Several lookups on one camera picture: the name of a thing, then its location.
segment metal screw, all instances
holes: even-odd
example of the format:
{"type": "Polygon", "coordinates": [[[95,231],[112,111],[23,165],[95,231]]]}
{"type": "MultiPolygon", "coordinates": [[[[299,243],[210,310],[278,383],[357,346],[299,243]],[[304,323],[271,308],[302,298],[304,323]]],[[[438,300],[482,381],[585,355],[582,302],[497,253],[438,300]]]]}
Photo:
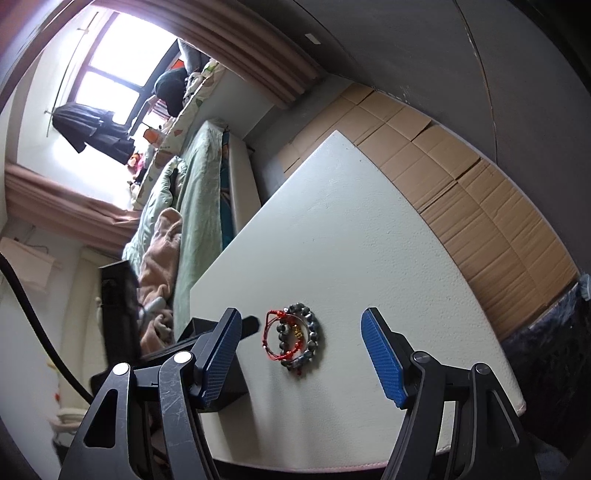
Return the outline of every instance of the metal screw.
{"type": "Polygon", "coordinates": [[[476,364],[476,371],[481,375],[488,375],[491,373],[491,368],[487,364],[476,364]]]}
{"type": "Polygon", "coordinates": [[[413,358],[420,364],[426,364],[431,361],[431,355],[429,355],[427,352],[414,352],[413,358]]]}
{"type": "Polygon", "coordinates": [[[126,363],[117,364],[113,367],[113,373],[119,376],[125,375],[127,373],[127,370],[129,370],[129,365],[126,363]]]}
{"type": "Polygon", "coordinates": [[[186,350],[183,350],[174,356],[174,361],[178,364],[186,364],[189,360],[191,360],[191,352],[187,352],[186,350]]]}

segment curtain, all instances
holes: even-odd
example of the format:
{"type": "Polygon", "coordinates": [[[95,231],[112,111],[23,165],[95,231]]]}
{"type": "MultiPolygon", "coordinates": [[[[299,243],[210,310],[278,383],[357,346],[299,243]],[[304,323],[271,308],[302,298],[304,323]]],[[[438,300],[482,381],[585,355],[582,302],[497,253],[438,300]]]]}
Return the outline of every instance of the curtain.
{"type": "Polygon", "coordinates": [[[141,212],[89,198],[23,168],[5,165],[9,215],[89,247],[120,255],[139,225],[141,212]]]}
{"type": "Polygon", "coordinates": [[[96,0],[159,25],[259,87],[287,108],[320,67],[284,34],[236,0],[96,0]]]}

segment white tabletop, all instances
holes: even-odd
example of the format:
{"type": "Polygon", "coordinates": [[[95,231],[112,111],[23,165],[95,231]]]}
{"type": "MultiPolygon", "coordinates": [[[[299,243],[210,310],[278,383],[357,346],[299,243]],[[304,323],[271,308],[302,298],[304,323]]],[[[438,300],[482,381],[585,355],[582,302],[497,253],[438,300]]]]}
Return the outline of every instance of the white tabletop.
{"type": "MultiPolygon", "coordinates": [[[[191,315],[218,320],[235,307],[263,322],[268,310],[297,301],[322,326],[321,354],[298,377],[267,358],[260,335],[243,340],[238,358],[249,396],[201,415],[214,458],[300,472],[385,465],[404,412],[385,398],[361,339],[361,314],[370,306],[442,364],[488,363],[516,411],[525,408],[495,334],[446,250],[339,132],[196,283],[191,315]]],[[[276,335],[272,330],[273,342],[276,335]]],[[[439,449],[450,444],[451,407],[439,449]]]]}

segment cardboard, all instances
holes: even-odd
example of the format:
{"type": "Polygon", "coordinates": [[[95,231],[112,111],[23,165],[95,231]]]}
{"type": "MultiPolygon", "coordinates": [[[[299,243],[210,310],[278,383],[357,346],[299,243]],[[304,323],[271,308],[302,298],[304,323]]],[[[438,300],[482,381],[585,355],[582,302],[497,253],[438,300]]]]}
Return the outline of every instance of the cardboard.
{"type": "Polygon", "coordinates": [[[435,160],[454,179],[478,160],[478,154],[439,125],[427,128],[413,143],[435,160]]]}
{"type": "Polygon", "coordinates": [[[396,115],[388,120],[388,125],[406,137],[413,140],[431,122],[431,119],[414,108],[404,106],[396,115]]]}
{"type": "Polygon", "coordinates": [[[419,212],[453,181],[412,143],[407,143],[381,170],[419,212]]]}
{"type": "Polygon", "coordinates": [[[354,106],[355,104],[349,100],[338,97],[306,125],[291,141],[291,144],[300,154],[305,152],[312,143],[318,140],[323,133],[339,121],[354,106]]]}
{"type": "Polygon", "coordinates": [[[300,153],[291,143],[286,144],[277,154],[277,160],[281,164],[283,171],[290,168],[298,158],[300,158],[300,153]]]}
{"type": "Polygon", "coordinates": [[[278,161],[288,177],[334,130],[343,133],[427,222],[503,339],[533,322],[579,273],[512,182],[430,122],[353,84],[285,146],[278,161]]]}
{"type": "Polygon", "coordinates": [[[333,128],[346,136],[351,143],[359,145],[363,140],[374,133],[383,122],[364,110],[360,106],[354,106],[343,115],[333,128]]]}
{"type": "Polygon", "coordinates": [[[355,105],[360,104],[374,90],[371,87],[360,85],[358,83],[352,83],[349,85],[341,97],[346,98],[349,102],[353,102],[355,105]]]}
{"type": "Polygon", "coordinates": [[[392,127],[382,125],[373,135],[359,144],[359,149],[377,167],[381,167],[406,145],[408,145],[406,138],[392,127]]]}
{"type": "Polygon", "coordinates": [[[379,118],[382,122],[387,122],[404,108],[404,105],[400,102],[379,92],[371,93],[359,104],[359,106],[379,118]]]}

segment gray wall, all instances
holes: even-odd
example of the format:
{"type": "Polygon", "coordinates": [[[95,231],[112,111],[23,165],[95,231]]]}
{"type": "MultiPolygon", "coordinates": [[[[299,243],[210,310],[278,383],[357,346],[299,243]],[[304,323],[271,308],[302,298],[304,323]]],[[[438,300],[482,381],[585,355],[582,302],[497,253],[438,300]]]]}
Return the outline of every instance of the gray wall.
{"type": "Polygon", "coordinates": [[[285,181],[282,165],[277,158],[279,150],[350,84],[350,80],[328,75],[289,110],[273,107],[244,138],[253,151],[252,172],[262,203],[285,181]]]}
{"type": "Polygon", "coordinates": [[[497,163],[591,271],[591,97],[511,2],[241,1],[328,71],[407,102],[497,163]]]}

